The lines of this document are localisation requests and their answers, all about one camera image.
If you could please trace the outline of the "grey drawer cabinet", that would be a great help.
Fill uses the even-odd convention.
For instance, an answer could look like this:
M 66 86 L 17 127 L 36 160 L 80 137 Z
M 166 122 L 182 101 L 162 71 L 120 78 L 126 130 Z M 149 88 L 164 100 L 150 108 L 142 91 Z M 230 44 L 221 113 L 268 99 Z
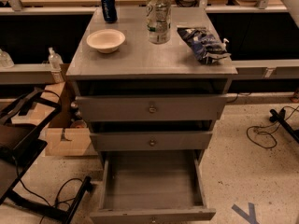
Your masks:
M 224 95 L 236 73 L 230 59 L 199 63 L 177 33 L 162 45 L 148 41 L 146 10 L 122 7 L 114 29 L 120 48 L 103 54 L 80 41 L 67 70 L 78 96 Z M 92 133 L 212 132 L 216 120 L 86 121 Z

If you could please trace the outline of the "grey top drawer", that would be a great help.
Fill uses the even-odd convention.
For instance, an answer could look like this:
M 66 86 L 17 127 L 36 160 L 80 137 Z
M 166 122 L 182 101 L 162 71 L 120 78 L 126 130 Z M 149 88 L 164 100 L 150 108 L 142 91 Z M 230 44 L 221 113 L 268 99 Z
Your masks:
M 78 96 L 86 121 L 183 121 L 219 119 L 224 95 Z

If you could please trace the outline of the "grey drawer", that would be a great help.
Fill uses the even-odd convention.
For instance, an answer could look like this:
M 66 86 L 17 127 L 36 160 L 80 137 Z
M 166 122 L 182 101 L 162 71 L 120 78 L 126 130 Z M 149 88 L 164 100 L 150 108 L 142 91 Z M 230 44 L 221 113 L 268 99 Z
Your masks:
M 206 149 L 212 132 L 92 133 L 97 151 Z
M 109 152 L 94 224 L 209 221 L 198 155 L 193 150 Z
M 78 96 L 86 121 L 183 121 L 219 119 L 224 95 Z

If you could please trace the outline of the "blue soda can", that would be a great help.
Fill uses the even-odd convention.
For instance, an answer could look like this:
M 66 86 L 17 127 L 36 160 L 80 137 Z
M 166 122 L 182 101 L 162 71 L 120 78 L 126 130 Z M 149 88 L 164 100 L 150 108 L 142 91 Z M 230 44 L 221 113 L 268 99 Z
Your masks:
M 115 0 L 101 0 L 101 7 L 105 22 L 113 23 L 117 21 Z

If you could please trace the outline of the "black stand base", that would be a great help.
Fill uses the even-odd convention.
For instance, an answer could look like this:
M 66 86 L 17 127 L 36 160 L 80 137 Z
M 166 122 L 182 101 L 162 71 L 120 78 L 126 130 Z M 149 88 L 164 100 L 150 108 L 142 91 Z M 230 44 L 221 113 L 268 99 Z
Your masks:
M 270 119 L 273 121 L 277 121 L 286 130 L 286 132 L 299 144 L 299 130 L 294 130 L 285 120 L 285 109 L 282 108 L 279 112 L 277 112 L 275 109 L 271 109 L 270 113 L 272 115 Z

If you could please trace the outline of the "black cart frame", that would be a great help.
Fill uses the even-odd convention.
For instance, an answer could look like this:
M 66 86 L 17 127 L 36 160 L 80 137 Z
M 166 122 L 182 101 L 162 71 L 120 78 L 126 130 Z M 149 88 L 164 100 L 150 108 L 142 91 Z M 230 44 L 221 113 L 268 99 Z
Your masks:
M 12 118 L 30 108 L 33 103 L 42 104 L 52 108 L 52 111 L 37 125 L 31 123 L 12 122 Z M 52 121 L 62 110 L 60 96 L 54 91 L 34 88 L 32 92 L 25 93 L 12 103 L 1 109 L 0 115 L 0 203 L 10 199 L 17 206 L 41 215 L 60 221 L 62 224 L 70 224 L 75 215 L 85 192 L 91 192 L 93 185 L 91 178 L 86 176 L 80 180 L 81 186 L 78 193 L 71 199 L 60 201 L 56 196 L 54 204 L 42 196 L 36 194 L 46 203 L 37 203 L 27 200 L 13 189 L 21 182 L 21 178 L 46 147 L 47 142 L 41 140 L 39 135 L 44 127 Z

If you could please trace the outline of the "grey middle drawer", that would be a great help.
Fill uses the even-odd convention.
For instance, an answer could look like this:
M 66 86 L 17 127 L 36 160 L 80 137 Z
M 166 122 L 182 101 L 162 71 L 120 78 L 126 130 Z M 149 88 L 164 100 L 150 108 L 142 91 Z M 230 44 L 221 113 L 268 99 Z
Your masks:
M 206 149 L 212 132 L 92 133 L 97 151 Z

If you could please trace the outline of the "cardboard box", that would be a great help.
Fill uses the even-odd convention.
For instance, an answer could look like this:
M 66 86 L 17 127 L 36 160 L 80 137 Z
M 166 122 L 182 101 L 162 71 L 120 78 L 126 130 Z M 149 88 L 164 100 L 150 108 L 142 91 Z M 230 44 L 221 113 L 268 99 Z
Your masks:
M 82 120 L 75 121 L 75 108 L 72 106 L 75 95 L 66 81 L 67 69 L 68 64 L 62 64 L 60 71 L 52 71 L 49 64 L 17 64 L 12 68 L 16 73 L 13 81 L 43 84 L 46 90 L 54 91 L 62 99 L 62 112 L 46 127 L 47 155 L 94 156 L 96 152 L 87 125 Z

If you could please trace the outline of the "clear plastic bottle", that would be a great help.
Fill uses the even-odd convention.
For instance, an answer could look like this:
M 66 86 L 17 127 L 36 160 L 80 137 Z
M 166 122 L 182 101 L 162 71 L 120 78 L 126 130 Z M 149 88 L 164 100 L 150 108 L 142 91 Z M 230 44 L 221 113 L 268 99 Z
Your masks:
M 53 69 L 60 70 L 63 64 L 62 57 L 54 51 L 53 48 L 49 48 L 49 62 Z

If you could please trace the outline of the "blue chip bag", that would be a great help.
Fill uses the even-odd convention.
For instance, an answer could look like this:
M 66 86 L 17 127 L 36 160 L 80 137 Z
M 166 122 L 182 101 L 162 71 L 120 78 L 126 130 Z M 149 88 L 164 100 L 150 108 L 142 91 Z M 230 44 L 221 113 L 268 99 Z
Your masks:
M 230 57 L 225 42 L 220 42 L 206 27 L 178 27 L 177 33 L 199 63 L 212 64 Z

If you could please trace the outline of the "grey bottom drawer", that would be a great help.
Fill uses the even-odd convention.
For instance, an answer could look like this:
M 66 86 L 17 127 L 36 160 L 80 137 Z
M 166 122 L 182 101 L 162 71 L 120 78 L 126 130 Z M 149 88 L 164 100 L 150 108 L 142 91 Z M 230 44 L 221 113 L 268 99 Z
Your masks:
M 209 221 L 198 155 L 193 150 L 109 152 L 94 224 Z

